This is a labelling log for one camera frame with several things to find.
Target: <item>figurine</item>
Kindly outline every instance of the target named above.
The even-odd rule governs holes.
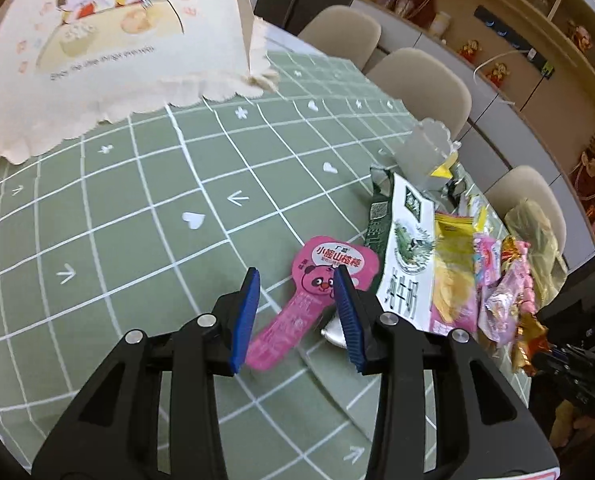
[[[575,22],[569,20],[569,38],[580,50],[581,53],[586,53],[591,49],[593,44],[591,43],[591,35],[586,28],[581,25],[575,25]]]
[[[468,40],[457,53],[469,63],[472,63],[479,50],[480,42],[478,40]]]
[[[486,76],[495,86],[497,86],[497,88],[500,88],[502,81],[504,81],[504,78],[508,75],[511,75],[511,71],[508,67],[504,63],[496,63],[493,70]]]

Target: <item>drawer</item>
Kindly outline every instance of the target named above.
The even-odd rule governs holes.
[[[461,142],[458,160],[482,192],[486,192],[509,171],[476,129],[468,130]]]
[[[533,131],[499,96],[477,121],[477,126],[515,168],[531,166],[551,184],[560,174],[551,156],[535,138]]]
[[[463,63],[460,59],[454,56],[447,50],[447,47],[441,46],[435,41],[430,40],[426,36],[422,36],[415,44],[415,48],[423,50],[427,54],[431,54],[435,59],[444,63],[449,67],[455,75],[457,75],[468,87],[471,92],[471,113],[469,117],[473,122],[476,122],[482,113],[489,107],[495,99],[497,92],[495,92],[487,83],[477,78],[477,84],[473,81],[473,70]]]
[[[595,252],[595,244],[577,199],[564,179],[565,177],[560,175],[551,184],[551,190],[562,208],[566,221],[566,245],[562,253],[569,264],[569,272],[572,272]]]
[[[353,0],[351,7],[375,18],[382,25],[382,35],[378,43],[379,46],[389,52],[395,52],[399,48],[414,46],[415,42],[421,36],[418,30],[415,30],[399,18],[377,7],[360,0]]]

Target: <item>transparent plastic bag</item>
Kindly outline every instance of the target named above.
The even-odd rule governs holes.
[[[548,305],[558,295],[567,276],[551,222],[534,200],[524,200],[504,217],[509,232],[529,242],[529,266],[538,308]]]

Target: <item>pink package handle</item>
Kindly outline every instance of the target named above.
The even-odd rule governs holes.
[[[328,236],[311,238],[300,249],[291,267],[296,292],[251,341],[246,364],[255,370],[269,370],[295,348],[322,311],[334,302],[333,271],[342,264],[360,290],[369,288],[379,270],[379,258],[371,249]]]

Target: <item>chair backrest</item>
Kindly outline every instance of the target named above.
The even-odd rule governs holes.
[[[493,209],[504,218],[506,213],[527,198],[537,202],[551,222],[560,252],[566,244],[566,221],[555,195],[544,177],[530,166],[518,166],[486,192]]]
[[[327,56],[350,59],[362,70],[375,50],[382,26],[351,7],[333,6],[320,12],[298,38]]]
[[[453,139],[471,113],[471,94],[464,81],[417,48],[389,54],[367,77],[391,97],[401,99],[417,120],[442,121]]]

